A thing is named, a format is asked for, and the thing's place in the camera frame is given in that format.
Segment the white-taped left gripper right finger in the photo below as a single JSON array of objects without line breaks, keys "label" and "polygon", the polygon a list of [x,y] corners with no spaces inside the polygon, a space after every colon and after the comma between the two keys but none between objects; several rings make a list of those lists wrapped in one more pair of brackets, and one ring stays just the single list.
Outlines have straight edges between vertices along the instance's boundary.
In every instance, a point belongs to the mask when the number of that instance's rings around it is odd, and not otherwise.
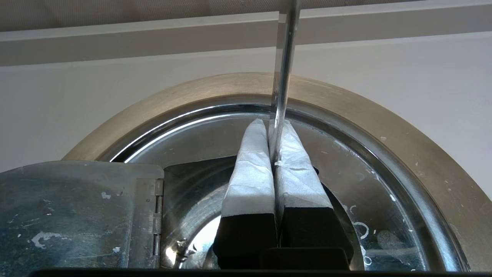
[{"label": "white-taped left gripper right finger", "polygon": [[283,126],[275,181],[280,230],[278,247],[269,250],[269,268],[348,270],[354,249],[289,121]]}]

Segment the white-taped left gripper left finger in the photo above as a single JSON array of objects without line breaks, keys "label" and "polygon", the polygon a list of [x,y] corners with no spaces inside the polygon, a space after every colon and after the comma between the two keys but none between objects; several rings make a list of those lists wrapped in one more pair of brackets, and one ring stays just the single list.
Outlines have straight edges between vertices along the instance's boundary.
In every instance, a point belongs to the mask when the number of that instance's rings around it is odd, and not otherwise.
[{"label": "white-taped left gripper left finger", "polygon": [[261,119],[246,128],[221,208],[213,252],[221,269],[258,269],[277,245],[274,179]]}]

